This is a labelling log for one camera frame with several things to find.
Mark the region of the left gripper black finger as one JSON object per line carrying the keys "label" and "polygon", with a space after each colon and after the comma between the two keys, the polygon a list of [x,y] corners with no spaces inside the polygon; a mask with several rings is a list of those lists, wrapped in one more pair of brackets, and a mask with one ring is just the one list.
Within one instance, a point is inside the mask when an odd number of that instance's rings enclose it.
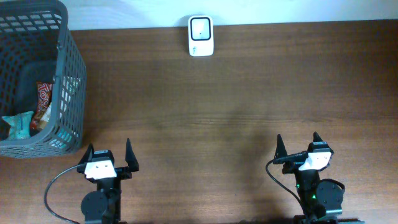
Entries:
{"label": "left gripper black finger", "polygon": [[86,152],[84,153],[83,157],[81,158],[79,164],[86,164],[88,162],[91,162],[93,154],[94,154],[94,147],[93,147],[92,143],[89,143],[88,148],[87,148]]}
{"label": "left gripper black finger", "polygon": [[127,141],[126,141],[125,161],[128,164],[128,168],[129,168],[130,172],[139,171],[139,163],[138,163],[136,156],[132,150],[132,145],[131,145],[131,141],[129,138],[127,138]]}

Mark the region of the teal snack packet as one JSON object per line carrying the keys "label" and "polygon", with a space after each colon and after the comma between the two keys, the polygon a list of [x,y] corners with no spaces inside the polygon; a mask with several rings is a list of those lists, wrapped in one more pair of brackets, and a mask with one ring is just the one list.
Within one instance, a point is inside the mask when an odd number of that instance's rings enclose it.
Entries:
{"label": "teal snack packet", "polygon": [[2,119],[10,126],[7,140],[30,138],[29,125],[33,114],[33,111],[28,111],[14,116],[3,116]]}

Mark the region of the red chocolate bar wrapper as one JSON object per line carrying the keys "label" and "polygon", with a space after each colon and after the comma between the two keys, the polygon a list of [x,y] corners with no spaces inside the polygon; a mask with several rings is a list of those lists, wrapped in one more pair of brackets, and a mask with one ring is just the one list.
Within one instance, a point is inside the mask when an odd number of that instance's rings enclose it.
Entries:
{"label": "red chocolate bar wrapper", "polygon": [[38,106],[30,122],[30,129],[38,129],[39,122],[51,103],[52,90],[52,83],[37,82]]}

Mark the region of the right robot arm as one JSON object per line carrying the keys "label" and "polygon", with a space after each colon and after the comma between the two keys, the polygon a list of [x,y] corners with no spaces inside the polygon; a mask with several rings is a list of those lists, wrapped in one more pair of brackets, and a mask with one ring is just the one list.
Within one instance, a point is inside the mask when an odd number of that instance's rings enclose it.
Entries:
{"label": "right robot arm", "polygon": [[282,173],[295,176],[293,193],[281,184],[275,177],[270,176],[298,201],[303,214],[293,218],[294,223],[362,223],[358,219],[339,219],[343,213],[342,203],[345,185],[333,179],[321,179],[319,173],[330,165],[334,151],[318,133],[313,134],[313,141],[308,149],[295,154],[288,154],[282,136],[277,136],[275,155],[268,164],[282,164]]}

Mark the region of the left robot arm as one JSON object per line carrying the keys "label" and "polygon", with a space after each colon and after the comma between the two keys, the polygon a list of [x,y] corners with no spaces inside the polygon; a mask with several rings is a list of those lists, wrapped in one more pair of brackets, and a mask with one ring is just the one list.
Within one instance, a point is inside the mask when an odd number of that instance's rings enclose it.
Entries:
{"label": "left robot arm", "polygon": [[85,223],[122,223],[121,181],[131,179],[132,173],[139,171],[139,163],[129,139],[126,141],[125,161],[126,166],[115,167],[110,150],[95,151],[92,144],[88,146],[77,168],[77,172],[96,185],[96,190],[86,194],[81,201]]}

